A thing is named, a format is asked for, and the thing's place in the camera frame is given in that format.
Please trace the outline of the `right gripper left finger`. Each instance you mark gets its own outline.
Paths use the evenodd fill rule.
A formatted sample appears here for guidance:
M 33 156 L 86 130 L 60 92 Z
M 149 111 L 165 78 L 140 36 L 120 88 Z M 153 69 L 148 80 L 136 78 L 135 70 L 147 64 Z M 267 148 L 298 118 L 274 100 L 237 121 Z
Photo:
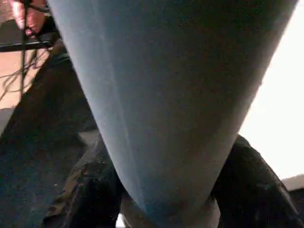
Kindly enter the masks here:
M 102 139 L 72 168 L 42 221 L 44 228 L 114 228 L 123 187 Z

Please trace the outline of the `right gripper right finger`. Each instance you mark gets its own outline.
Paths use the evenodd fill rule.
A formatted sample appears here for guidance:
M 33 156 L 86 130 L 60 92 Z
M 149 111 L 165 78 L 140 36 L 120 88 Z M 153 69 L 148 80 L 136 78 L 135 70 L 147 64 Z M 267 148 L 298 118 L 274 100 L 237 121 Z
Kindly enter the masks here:
M 300 208 L 260 153 L 239 135 L 212 190 L 220 228 L 298 228 Z

